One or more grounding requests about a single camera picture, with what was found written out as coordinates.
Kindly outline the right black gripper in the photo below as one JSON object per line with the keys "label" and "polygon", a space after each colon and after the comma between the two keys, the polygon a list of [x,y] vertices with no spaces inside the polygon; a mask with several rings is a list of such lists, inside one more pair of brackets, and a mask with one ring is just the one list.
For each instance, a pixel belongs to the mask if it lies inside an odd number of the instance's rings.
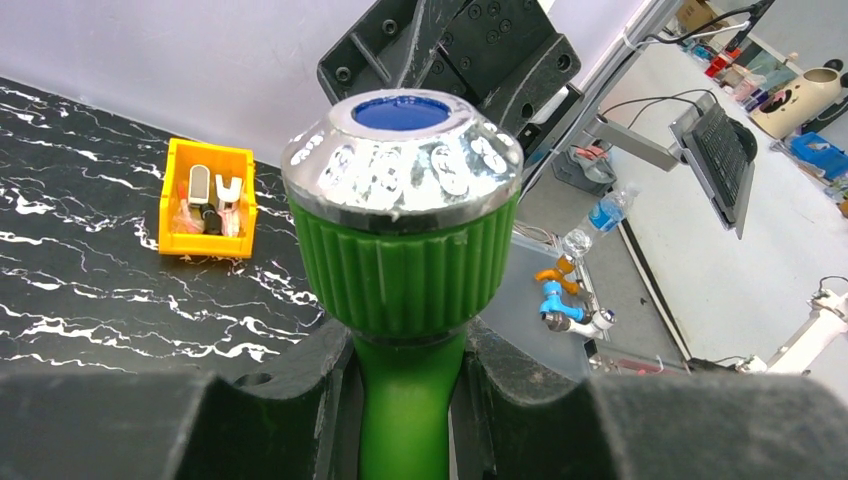
{"label": "right black gripper", "polygon": [[331,103],[389,88],[454,94],[532,153],[566,109],[537,114],[560,91],[574,103],[581,67],[536,1],[381,0],[324,54],[317,79]]}

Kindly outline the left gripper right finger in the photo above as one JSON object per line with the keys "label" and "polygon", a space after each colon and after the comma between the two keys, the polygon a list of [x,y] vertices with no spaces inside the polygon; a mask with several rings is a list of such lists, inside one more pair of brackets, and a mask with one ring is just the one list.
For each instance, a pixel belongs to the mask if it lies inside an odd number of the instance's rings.
{"label": "left gripper right finger", "polygon": [[804,377],[571,380],[480,320],[451,406],[463,479],[843,479],[847,409]]}

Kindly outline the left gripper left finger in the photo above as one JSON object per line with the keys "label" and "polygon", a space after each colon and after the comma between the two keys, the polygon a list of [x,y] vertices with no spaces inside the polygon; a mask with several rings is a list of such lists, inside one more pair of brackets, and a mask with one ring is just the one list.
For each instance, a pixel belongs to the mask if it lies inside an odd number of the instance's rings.
{"label": "left gripper left finger", "polygon": [[351,333],[332,321],[235,381],[212,372],[1,379],[5,479],[326,479]]}

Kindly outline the green water faucet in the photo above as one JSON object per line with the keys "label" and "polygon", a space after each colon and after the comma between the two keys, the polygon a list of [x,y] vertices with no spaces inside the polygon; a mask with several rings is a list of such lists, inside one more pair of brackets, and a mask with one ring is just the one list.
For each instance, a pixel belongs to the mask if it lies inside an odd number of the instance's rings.
{"label": "green water faucet", "polygon": [[467,325],[507,265],[523,153],[468,101],[341,100],[280,160],[309,285],[344,324],[364,389],[358,475],[445,479]]}

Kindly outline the keyboard on monitor arm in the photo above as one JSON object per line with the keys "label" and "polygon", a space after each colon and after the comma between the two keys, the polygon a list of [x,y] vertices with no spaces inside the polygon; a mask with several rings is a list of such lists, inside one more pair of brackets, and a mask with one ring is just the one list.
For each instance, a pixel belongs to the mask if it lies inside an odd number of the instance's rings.
{"label": "keyboard on monitor arm", "polygon": [[670,131],[723,228],[742,238],[758,153],[751,130],[712,103],[687,109]]}

